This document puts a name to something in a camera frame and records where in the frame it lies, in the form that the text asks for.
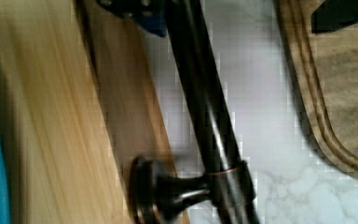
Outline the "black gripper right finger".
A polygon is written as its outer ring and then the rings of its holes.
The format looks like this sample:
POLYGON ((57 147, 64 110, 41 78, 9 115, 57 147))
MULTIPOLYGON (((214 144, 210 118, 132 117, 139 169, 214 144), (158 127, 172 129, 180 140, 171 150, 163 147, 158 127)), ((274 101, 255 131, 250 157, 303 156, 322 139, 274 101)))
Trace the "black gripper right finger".
POLYGON ((358 0, 325 0, 310 19, 313 34, 344 29, 358 23, 358 0))

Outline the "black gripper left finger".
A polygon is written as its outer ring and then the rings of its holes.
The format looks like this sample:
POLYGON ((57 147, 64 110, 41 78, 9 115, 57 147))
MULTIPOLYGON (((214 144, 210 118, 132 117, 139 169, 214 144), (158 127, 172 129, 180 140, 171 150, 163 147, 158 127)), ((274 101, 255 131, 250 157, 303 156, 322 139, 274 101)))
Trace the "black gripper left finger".
POLYGON ((165 37, 164 19, 166 0, 96 0, 103 9, 120 18, 130 18, 152 35, 165 37))

